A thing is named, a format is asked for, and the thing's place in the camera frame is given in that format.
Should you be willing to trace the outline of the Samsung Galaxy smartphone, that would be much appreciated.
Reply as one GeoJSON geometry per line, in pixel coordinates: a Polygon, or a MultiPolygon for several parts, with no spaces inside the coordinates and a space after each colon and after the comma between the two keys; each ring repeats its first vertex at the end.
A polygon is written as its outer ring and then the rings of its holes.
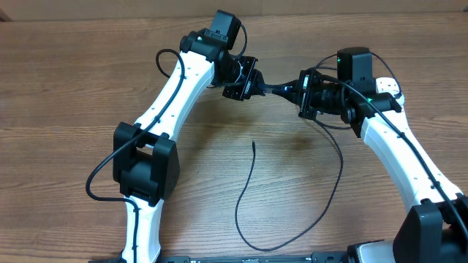
{"type": "Polygon", "coordinates": [[[291,92],[294,89],[291,85],[259,84],[258,87],[266,93],[272,93],[273,91],[291,92]]]}

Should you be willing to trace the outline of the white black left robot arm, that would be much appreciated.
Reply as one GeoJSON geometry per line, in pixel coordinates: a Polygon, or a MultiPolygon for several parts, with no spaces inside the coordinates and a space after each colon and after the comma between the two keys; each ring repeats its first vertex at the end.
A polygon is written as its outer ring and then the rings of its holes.
{"type": "Polygon", "coordinates": [[[133,123],[121,122],[113,135],[113,152],[102,160],[86,181],[91,182],[109,162],[120,185],[119,202],[127,207],[127,241],[115,262],[157,262],[161,246],[159,225],[162,205],[172,194],[180,175],[176,142],[195,102],[207,87],[224,89],[228,99],[243,101],[264,95],[257,86],[256,58],[230,54],[242,22],[219,10],[209,28],[182,38],[174,54],[176,66],[153,104],[133,123]]]}

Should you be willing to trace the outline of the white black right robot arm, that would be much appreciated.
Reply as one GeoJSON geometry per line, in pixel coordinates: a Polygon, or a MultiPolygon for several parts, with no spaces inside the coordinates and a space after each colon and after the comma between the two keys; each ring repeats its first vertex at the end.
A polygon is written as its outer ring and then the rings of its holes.
{"type": "Polygon", "coordinates": [[[350,245],[343,262],[466,262],[467,195],[437,168],[412,133],[395,75],[375,78],[367,47],[334,54],[337,76],[315,67],[273,94],[314,120],[318,112],[340,115],[368,145],[396,185],[407,212],[392,240],[350,245]]]}

